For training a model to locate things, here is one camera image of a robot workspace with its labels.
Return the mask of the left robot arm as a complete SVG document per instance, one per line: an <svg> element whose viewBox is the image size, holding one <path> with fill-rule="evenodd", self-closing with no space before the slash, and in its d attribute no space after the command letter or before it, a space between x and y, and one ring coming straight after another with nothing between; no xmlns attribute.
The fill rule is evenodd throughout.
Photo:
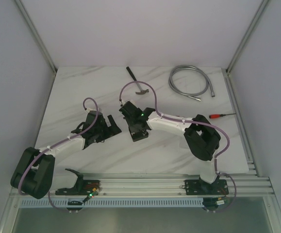
<svg viewBox="0 0 281 233"><path fill-rule="evenodd" d="M26 148L11 177L11 187L36 199L50 191L79 195L84 190L83 174L71 168L56 168L55 164L121 132L111 115L104 118L102 113L90 111L62 142L40 149Z"/></svg>

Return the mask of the black fuse box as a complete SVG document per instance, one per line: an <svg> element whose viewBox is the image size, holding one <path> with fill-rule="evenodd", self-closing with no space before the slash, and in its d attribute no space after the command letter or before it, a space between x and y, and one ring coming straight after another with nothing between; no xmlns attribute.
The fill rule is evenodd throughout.
<svg viewBox="0 0 281 233"><path fill-rule="evenodd" d="M132 131L129 128L129 132L130 132L130 135L131 135L131 138L132 138L133 142L143 140L145 138L148 138L148 136L149 136L149 133L146 130L141 130L141 131L135 132L135 131Z"/></svg>

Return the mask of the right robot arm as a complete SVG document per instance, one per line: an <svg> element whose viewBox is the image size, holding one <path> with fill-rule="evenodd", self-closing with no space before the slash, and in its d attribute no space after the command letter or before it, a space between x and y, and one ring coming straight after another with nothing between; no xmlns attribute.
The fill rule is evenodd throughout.
<svg viewBox="0 0 281 233"><path fill-rule="evenodd" d="M200 160L200 189L210 194L217 188L214 153L219 148L221 136L206 117L195 118L164 115L153 108L141 110L128 101L119 109L126 120L134 142L149 136L149 130L158 130L182 136L191 153Z"/></svg>

